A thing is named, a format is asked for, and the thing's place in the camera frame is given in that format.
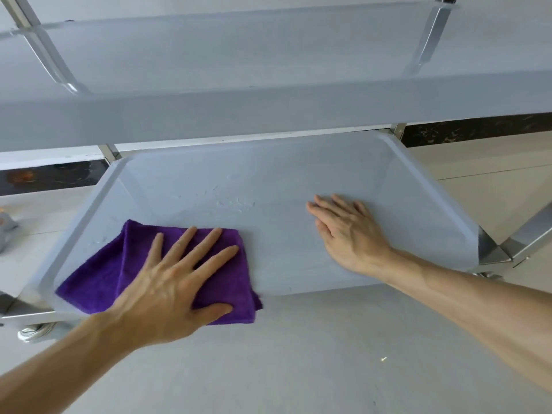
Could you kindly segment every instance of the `person's left arm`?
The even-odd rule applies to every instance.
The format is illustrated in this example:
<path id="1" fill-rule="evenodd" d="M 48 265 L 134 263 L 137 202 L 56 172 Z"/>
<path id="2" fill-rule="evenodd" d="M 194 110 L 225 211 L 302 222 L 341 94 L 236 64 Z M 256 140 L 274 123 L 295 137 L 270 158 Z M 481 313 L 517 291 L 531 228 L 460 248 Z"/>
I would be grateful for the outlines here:
<path id="1" fill-rule="evenodd" d="M 228 304 L 191 308 L 203 283 L 238 251 L 226 248 L 194 270 L 222 230 L 213 229 L 181 259 L 195 233 L 187 229 L 163 259 L 158 234 L 142 270 L 110 309 L 1 376 L 0 412 L 59 414 L 135 349 L 187 337 L 232 311 Z"/>

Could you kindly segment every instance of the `metal frame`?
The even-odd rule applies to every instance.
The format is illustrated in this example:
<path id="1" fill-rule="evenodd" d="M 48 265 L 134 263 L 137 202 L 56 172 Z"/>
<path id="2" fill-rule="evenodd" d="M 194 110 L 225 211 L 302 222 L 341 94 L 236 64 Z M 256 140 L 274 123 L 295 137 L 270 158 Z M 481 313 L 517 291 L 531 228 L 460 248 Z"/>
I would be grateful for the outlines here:
<path id="1" fill-rule="evenodd" d="M 74 95 L 92 93 L 73 76 L 63 61 L 48 34 L 39 26 L 40 21 L 27 0 L 1 0 L 17 27 L 24 30 L 26 38 L 37 59 L 52 79 Z M 431 59 L 443 34 L 456 0 L 437 0 L 443 5 L 432 9 L 426 27 L 412 61 L 405 68 L 404 76 L 417 74 L 424 63 Z M 391 133 L 401 139 L 406 123 L 393 124 Z M 114 145 L 99 145 L 109 164 L 120 159 Z M 479 266 L 474 274 L 487 278 L 500 277 L 500 272 L 517 266 L 532 253 L 552 239 L 552 203 L 543 208 L 518 229 L 505 242 L 498 245 L 482 229 L 479 231 Z M 46 304 L 36 292 L 26 287 L 17 298 L 0 292 L 0 323 L 21 328 L 18 336 L 25 342 L 44 340 L 44 336 L 55 329 L 69 329 L 79 319 L 75 315 L 57 313 Z"/>

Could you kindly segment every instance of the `person's right arm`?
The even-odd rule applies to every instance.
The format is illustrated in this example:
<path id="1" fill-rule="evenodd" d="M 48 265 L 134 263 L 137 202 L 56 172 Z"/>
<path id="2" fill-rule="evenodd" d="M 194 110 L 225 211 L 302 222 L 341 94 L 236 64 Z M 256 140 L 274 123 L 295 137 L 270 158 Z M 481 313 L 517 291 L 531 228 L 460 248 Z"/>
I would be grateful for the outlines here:
<path id="1" fill-rule="evenodd" d="M 307 203 L 326 250 L 341 266 L 422 302 L 552 391 L 552 294 L 448 270 L 387 242 L 363 203 L 315 196 Z"/>

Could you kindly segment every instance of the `bare hand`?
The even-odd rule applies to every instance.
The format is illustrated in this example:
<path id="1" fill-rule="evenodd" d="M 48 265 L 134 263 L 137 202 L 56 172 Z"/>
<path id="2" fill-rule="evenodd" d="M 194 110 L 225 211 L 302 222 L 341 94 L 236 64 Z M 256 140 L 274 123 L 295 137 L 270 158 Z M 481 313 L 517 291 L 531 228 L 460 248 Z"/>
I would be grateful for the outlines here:
<path id="1" fill-rule="evenodd" d="M 238 246 L 225 248 L 194 270 L 223 230 L 213 229 L 182 258 L 196 231 L 196 227 L 188 228 L 163 259 L 163 234 L 157 234 L 142 270 L 105 312 L 125 328 L 134 348 L 187 337 L 232 311 L 229 304 L 213 304 L 199 310 L 191 307 L 204 282 L 238 252 Z"/>
<path id="2" fill-rule="evenodd" d="M 366 206 L 338 195 L 332 200 L 316 195 L 314 201 L 307 203 L 307 210 L 317 217 L 329 255 L 349 271 L 378 277 L 396 253 Z"/>

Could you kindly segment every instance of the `folded purple towel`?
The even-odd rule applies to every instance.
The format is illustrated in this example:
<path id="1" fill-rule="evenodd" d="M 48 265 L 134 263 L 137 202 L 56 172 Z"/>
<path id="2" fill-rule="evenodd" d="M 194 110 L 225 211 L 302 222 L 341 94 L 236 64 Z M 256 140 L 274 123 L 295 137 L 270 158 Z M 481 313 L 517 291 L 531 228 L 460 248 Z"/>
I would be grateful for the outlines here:
<path id="1" fill-rule="evenodd" d="M 121 233 L 66 278 L 56 294 L 85 313 L 105 311 L 141 270 L 155 235 L 158 232 L 164 234 L 164 256 L 184 231 L 184 228 L 142 225 L 128 220 Z M 198 229 L 184 254 L 199 244 L 210 231 Z M 263 307 L 251 288 L 244 242 L 236 229 L 223 229 L 217 243 L 198 266 L 219 251 L 234 245 L 239 246 L 236 257 L 205 282 L 193 302 L 196 309 L 217 302 L 233 306 L 231 313 L 212 325 L 252 323 L 255 311 Z"/>

